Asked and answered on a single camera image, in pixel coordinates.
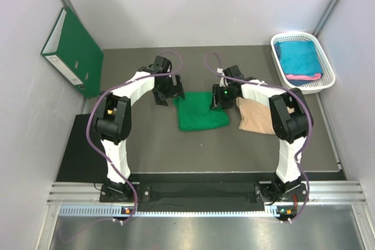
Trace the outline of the green t shirt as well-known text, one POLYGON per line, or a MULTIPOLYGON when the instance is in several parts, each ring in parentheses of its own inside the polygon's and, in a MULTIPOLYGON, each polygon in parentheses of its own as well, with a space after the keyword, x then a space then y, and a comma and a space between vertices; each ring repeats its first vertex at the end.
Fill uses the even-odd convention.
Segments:
POLYGON ((210 109, 211 101, 210 92, 186 92, 184 98, 174 98, 178 128, 183 132, 193 132, 228 126, 229 116, 222 108, 210 109))

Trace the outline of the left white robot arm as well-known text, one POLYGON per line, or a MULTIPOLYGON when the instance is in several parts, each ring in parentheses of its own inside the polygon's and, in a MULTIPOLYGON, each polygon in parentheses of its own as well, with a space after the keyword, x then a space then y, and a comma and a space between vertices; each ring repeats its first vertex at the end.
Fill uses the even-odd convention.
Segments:
POLYGON ((148 92, 153 93, 155 104, 163 106, 170 98, 185 97, 180 75, 172 71, 172 62, 166 57, 156 56, 124 85, 103 94, 93 110, 91 127, 100 137, 108 166, 101 187, 102 203, 126 202, 135 195, 129 181, 127 138, 132 128, 132 106, 148 92))

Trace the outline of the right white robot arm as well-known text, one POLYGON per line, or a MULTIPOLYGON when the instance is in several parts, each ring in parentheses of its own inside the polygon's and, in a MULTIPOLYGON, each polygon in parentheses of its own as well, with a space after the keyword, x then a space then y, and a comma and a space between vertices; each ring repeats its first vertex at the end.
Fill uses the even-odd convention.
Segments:
POLYGON ((215 73, 220 82, 213 85, 211 109, 230 108, 237 98, 243 98, 270 110, 272 128, 279 138, 279 160, 272 188, 277 199, 288 200, 301 185, 302 151, 313 127, 304 95, 298 88, 287 90, 244 78, 237 65, 218 68, 215 73))

